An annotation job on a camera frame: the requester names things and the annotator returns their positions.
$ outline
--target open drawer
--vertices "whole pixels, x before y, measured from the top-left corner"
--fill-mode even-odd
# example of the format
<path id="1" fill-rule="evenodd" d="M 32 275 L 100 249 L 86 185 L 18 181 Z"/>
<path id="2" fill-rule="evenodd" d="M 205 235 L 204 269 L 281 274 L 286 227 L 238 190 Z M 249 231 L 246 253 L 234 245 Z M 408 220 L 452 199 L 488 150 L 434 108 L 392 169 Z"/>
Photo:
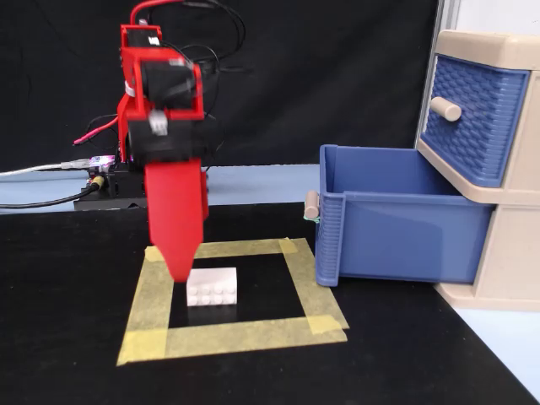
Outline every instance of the open drawer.
<path id="1" fill-rule="evenodd" d="M 460 195 L 416 149 L 323 145 L 316 281 L 472 283 L 493 209 Z"/>

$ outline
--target white cable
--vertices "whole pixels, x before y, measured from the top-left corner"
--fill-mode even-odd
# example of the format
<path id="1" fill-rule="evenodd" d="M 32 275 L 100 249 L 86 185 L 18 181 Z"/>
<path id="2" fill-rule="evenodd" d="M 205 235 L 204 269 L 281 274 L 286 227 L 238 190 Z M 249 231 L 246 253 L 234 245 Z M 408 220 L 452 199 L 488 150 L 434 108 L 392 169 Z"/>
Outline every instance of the white cable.
<path id="1" fill-rule="evenodd" d="M 88 169 L 89 167 L 90 167 L 90 159 L 79 159 L 79 160 L 72 160 L 70 162 L 56 163 L 54 165 L 41 165 L 41 166 L 34 166 L 34 167 L 29 167 L 29 168 L 20 169 L 20 170 L 4 171 L 3 173 L 0 173 L 0 177 L 22 175 L 23 173 L 32 173 L 34 171 L 40 171 L 40 170 Z"/>

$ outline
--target white wall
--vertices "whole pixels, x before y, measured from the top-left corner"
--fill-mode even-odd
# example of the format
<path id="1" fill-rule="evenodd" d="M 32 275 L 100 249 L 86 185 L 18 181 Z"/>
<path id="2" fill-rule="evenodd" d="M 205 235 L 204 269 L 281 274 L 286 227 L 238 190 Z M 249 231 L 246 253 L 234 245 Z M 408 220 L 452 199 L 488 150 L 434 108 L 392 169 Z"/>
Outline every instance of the white wall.
<path id="1" fill-rule="evenodd" d="M 456 30 L 540 35 L 540 0 L 461 0 Z"/>

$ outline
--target black backdrop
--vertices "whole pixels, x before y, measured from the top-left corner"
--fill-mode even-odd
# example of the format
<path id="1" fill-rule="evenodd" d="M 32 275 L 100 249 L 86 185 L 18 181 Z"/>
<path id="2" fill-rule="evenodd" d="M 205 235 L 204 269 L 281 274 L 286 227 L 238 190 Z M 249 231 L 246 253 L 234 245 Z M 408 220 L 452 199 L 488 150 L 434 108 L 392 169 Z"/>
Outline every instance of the black backdrop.
<path id="1" fill-rule="evenodd" d="M 316 163 L 322 143 L 413 146 L 436 0 L 223 2 L 245 20 L 247 39 L 224 62 L 241 70 L 221 75 L 213 113 L 227 138 L 217 164 Z M 103 154 L 71 141 L 115 112 L 119 24 L 138 1 L 0 3 L 0 170 Z M 234 45 L 219 11 L 173 4 L 154 21 L 177 45 Z M 96 142 L 111 145 L 114 134 Z"/>

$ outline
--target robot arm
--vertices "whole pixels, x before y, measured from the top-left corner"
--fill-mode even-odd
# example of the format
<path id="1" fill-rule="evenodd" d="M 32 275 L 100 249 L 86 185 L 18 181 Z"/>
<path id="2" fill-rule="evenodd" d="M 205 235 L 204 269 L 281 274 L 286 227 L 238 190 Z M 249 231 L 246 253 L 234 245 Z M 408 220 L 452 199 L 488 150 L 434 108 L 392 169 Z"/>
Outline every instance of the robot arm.
<path id="1" fill-rule="evenodd" d="M 123 25 L 121 60 L 126 80 L 117 107 L 121 161 L 143 170 L 150 240 L 172 278 L 185 282 L 208 216 L 201 172 L 206 148 L 192 131 L 205 115 L 201 72 L 181 52 L 162 46 L 156 25 Z"/>

